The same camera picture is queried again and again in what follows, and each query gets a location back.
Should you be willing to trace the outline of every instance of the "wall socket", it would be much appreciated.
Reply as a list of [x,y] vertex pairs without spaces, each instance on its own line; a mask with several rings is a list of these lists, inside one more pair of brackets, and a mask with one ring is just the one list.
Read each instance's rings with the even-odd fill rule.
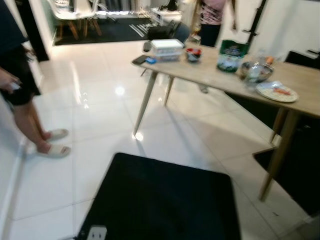
[[105,226],[92,226],[86,240],[106,240],[107,228]]

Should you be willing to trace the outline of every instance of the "wooden table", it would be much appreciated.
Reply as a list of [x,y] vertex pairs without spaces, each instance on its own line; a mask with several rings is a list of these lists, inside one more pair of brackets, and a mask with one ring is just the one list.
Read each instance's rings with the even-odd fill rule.
[[174,78],[177,77],[196,84],[207,85],[211,88],[219,89],[252,101],[279,107],[279,115],[282,115],[282,112],[286,111],[287,117],[285,118],[281,131],[281,143],[277,150],[274,151],[268,173],[261,188],[259,198],[264,201],[269,192],[272,179],[276,176],[283,163],[299,116],[306,114],[320,118],[320,71],[291,63],[275,62],[275,71],[269,80],[280,81],[285,86],[295,90],[299,95],[299,99],[296,102],[282,103],[267,99],[257,92],[249,90],[243,81],[240,80],[237,73],[226,73],[217,69],[219,51],[216,48],[206,46],[201,46],[201,48],[203,52],[202,59],[201,62],[196,64],[189,63],[183,54],[180,61],[177,62],[143,63],[139,65],[139,67],[152,70],[152,74],[145,90],[138,118],[133,129],[133,135],[136,135],[138,131],[158,73],[170,76],[164,99],[165,106],[171,92]]

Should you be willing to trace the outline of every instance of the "white container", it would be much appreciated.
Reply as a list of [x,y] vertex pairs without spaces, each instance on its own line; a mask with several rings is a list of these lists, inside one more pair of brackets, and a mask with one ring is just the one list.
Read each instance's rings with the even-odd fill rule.
[[184,48],[178,39],[152,40],[151,45],[154,57],[180,56]]

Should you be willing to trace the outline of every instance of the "black mat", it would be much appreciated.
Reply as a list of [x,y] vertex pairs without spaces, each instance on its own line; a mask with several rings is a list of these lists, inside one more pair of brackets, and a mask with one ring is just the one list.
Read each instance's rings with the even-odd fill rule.
[[228,175],[117,153],[78,240],[92,225],[107,240],[240,240]]
[[129,25],[141,25],[150,23],[148,18],[120,18],[116,22],[112,20],[98,19],[102,36],[99,36],[95,29],[88,26],[87,37],[84,37],[83,30],[78,31],[79,39],[76,40],[72,35],[69,27],[63,27],[63,38],[59,39],[59,29],[57,30],[55,45],[68,44],[92,44],[92,43],[108,43],[108,42],[125,42],[146,40],[148,36],[145,34],[141,37]]

